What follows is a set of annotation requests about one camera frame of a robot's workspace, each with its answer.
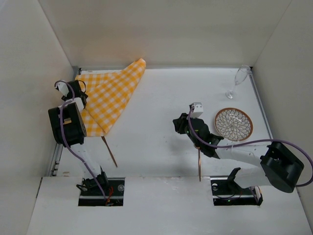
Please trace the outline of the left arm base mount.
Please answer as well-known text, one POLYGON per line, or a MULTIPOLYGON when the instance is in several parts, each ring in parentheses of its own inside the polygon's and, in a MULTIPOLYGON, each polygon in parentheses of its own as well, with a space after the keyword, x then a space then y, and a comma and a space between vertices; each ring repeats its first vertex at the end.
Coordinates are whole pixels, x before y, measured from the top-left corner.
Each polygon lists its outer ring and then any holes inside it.
POLYGON ((109 178, 108 186, 103 191, 96 183, 87 188, 87 181, 83 180, 76 187, 80 190, 78 206, 81 207, 121 207, 124 202, 125 178, 109 178))

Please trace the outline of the yellow white checkered cloth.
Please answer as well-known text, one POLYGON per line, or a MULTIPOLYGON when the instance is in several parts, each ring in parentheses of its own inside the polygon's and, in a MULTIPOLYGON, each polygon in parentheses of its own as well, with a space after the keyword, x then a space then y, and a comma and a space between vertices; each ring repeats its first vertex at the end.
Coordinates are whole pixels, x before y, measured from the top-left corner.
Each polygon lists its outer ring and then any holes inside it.
POLYGON ((122 70, 76 76, 88 96, 81 113, 88 137, 105 136, 110 131, 125 110, 145 69, 145 60, 139 59, 122 70))

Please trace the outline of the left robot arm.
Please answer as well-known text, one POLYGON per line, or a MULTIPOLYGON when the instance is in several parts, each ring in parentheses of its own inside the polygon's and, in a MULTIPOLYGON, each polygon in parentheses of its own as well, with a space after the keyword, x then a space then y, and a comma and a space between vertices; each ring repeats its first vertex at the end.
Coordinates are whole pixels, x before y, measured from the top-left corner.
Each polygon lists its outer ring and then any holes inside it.
POLYGON ((91 158, 84 144, 87 130, 82 111, 87 105, 88 95, 81 89, 78 80, 58 80, 54 88, 61 92, 64 101, 61 106, 48 110, 54 139, 78 159, 84 170, 85 178, 81 185, 77 185, 79 190, 89 194, 99 192, 106 198, 109 187, 107 176, 102 167, 91 158))

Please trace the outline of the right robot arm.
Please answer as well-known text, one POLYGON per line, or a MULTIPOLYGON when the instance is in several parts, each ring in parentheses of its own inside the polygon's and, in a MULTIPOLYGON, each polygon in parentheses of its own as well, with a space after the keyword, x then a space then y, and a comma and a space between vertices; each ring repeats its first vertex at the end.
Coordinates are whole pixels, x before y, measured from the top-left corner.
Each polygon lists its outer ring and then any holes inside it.
POLYGON ((174 119, 173 124, 175 132, 187 135, 203 155, 240 163, 227 174, 235 189, 269 185, 292 193, 299 185, 304 164, 281 141, 259 140, 259 146, 254 141, 223 145, 223 137, 214 135, 202 119, 190 118, 187 113, 174 119))

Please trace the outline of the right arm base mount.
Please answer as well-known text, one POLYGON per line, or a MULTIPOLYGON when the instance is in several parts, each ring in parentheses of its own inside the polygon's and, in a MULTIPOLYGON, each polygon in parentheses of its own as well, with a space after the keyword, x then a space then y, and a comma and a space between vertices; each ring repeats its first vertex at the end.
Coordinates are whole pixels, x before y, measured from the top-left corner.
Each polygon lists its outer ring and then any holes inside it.
POLYGON ((210 178, 214 206, 260 206, 263 195, 259 187, 241 188, 227 177, 210 178))

